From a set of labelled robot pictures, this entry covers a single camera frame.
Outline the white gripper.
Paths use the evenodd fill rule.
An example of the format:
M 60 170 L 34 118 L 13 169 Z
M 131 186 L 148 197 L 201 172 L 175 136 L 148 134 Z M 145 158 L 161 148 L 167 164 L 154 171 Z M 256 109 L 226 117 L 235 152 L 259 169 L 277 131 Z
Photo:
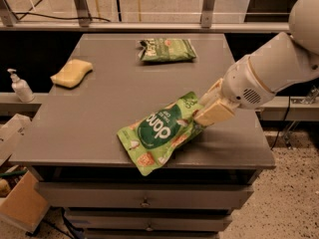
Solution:
M 220 90 L 233 103 L 218 99 Z M 202 126 L 209 126 L 233 118 L 234 103 L 242 109 L 254 110 L 274 97 L 275 94 L 259 79 L 250 57 L 246 55 L 233 64 L 223 79 L 218 79 L 199 99 L 198 102 L 204 107 L 194 116 L 194 120 Z

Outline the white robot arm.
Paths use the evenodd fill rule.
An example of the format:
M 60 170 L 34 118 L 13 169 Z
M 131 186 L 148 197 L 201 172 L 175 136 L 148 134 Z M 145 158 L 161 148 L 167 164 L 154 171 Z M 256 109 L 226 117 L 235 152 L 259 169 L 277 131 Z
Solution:
M 196 123 L 231 119 L 237 109 L 254 110 L 275 95 L 319 76 L 319 0 L 297 0 L 281 32 L 233 64 L 199 99 Z

